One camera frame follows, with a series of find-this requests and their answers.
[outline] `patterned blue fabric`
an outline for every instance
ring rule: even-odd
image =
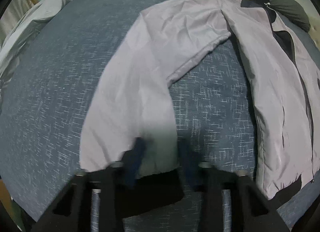
[[[162,1],[73,0],[23,54],[4,95],[0,174],[14,200],[35,220],[79,168],[81,127],[105,65],[138,13]],[[219,45],[173,84],[170,94],[179,137],[187,138],[219,168],[247,169],[253,177],[252,100],[233,43]],[[313,184],[307,186],[279,210],[288,225],[319,194]],[[126,231],[195,231],[201,195],[186,185],[184,189],[186,197],[180,202],[126,219]],[[229,231],[227,191],[224,199],[225,231]]]

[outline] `blue bedsheet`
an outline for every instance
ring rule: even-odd
[[[73,0],[30,44],[4,95],[0,174],[35,220],[79,168],[81,127],[105,65],[138,13],[165,0]],[[256,167],[249,84],[227,40],[170,88],[178,136],[227,171]],[[291,227],[319,195],[320,177],[279,209]],[[194,231],[201,196],[125,220],[126,231]],[[231,208],[224,192],[225,231]]]

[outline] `white curtain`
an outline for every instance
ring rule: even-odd
[[[12,0],[0,19],[0,50],[5,37],[31,8],[29,0]]]

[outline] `bed cover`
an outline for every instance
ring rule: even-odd
[[[100,75],[139,11],[165,0],[73,0],[22,55],[0,116],[0,174],[12,198],[35,220],[79,168],[81,127]],[[283,18],[319,66],[307,33]],[[256,167],[250,87],[233,38],[170,87],[178,136],[226,171]],[[183,182],[176,204],[124,220],[126,231],[196,231],[200,193]],[[288,227],[319,195],[320,174],[278,209]],[[224,195],[225,231],[231,205]],[[97,231],[97,195],[93,226]]]

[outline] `pillow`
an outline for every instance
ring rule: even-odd
[[[310,29],[309,18],[303,7],[295,0],[270,0],[270,8],[287,17],[305,32]]]

